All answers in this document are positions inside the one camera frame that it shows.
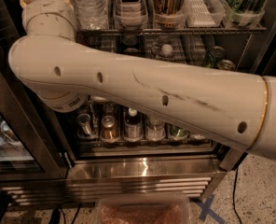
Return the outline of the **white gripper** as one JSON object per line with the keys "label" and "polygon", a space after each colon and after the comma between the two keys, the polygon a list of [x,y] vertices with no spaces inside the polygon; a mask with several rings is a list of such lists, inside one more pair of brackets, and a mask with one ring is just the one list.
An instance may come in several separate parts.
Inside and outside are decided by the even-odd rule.
{"label": "white gripper", "polygon": [[27,35],[51,35],[76,40],[76,18],[71,0],[20,0]]}

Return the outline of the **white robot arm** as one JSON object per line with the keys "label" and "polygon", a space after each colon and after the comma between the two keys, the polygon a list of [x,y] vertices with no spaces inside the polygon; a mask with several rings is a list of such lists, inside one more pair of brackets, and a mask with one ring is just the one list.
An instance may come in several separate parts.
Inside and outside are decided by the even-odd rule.
{"label": "white robot arm", "polygon": [[20,0],[25,36],[10,48],[15,76],[58,112],[90,95],[276,160],[276,77],[168,63],[76,43],[69,0]]}

